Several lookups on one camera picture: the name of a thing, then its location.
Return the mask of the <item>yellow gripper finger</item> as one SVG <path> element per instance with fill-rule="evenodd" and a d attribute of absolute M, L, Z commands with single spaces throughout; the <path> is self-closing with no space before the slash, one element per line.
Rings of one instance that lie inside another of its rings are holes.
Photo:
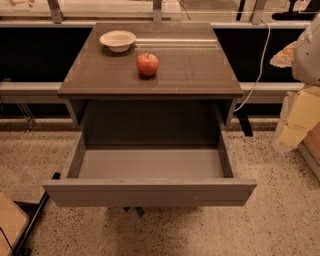
<path fill-rule="evenodd" d="M 281 51 L 271 58 L 270 64 L 278 68 L 291 67 L 295 46 L 296 41 L 285 46 Z"/>
<path fill-rule="evenodd" d="M 288 92 L 273 137 L 273 148 L 279 153 L 296 149 L 319 122 L 319 87 L 306 87 L 297 93 Z"/>

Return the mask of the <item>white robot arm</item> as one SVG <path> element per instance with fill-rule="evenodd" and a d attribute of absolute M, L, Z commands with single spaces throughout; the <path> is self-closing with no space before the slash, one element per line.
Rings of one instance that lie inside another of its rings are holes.
<path fill-rule="evenodd" d="M 320 122 L 320 14 L 296 41 L 274 55 L 270 64 L 291 67 L 293 78 L 304 84 L 299 92 L 288 92 L 282 104 L 273 147 L 286 153 Z"/>

